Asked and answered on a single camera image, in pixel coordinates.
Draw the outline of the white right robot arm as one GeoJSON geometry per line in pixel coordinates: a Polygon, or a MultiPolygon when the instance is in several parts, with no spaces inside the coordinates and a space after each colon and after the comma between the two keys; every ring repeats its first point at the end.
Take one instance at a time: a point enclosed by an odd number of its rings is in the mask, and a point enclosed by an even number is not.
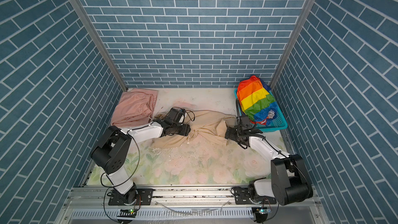
{"type": "Polygon", "coordinates": [[[258,129],[228,127],[225,138],[243,149],[251,148],[263,159],[270,160],[271,178],[252,180],[244,193],[244,197],[248,197],[252,203],[285,206],[313,197],[312,181],[300,155],[291,155],[279,149],[258,129]]]}

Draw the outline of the pink shorts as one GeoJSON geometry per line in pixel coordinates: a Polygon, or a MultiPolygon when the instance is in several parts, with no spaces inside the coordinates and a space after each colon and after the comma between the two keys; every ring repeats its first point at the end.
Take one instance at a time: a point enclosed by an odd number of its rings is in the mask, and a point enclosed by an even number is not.
{"type": "Polygon", "coordinates": [[[123,92],[115,107],[110,125],[118,128],[136,127],[150,122],[154,113],[158,91],[133,89],[123,92]]]}

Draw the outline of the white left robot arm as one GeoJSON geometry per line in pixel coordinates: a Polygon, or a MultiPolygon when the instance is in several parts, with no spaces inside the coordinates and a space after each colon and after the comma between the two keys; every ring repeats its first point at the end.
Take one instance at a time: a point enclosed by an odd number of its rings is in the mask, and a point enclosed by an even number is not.
{"type": "Polygon", "coordinates": [[[128,174],[124,166],[130,145],[170,135],[188,136],[191,128],[184,123],[171,123],[155,120],[151,123],[132,128],[110,126],[93,147],[90,157],[101,167],[110,180],[110,188],[119,194],[133,192],[133,174],[128,174]]]}

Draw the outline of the beige shorts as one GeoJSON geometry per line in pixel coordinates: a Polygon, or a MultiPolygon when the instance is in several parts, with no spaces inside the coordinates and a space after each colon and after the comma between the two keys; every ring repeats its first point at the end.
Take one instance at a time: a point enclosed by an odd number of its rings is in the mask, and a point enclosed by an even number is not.
{"type": "Polygon", "coordinates": [[[173,135],[156,138],[152,140],[151,147],[175,148],[184,143],[192,142],[199,136],[217,145],[225,146],[227,144],[225,134],[228,127],[236,125],[236,116],[208,110],[194,111],[193,113],[195,114],[194,121],[184,121],[191,128],[188,136],[173,135]]]}

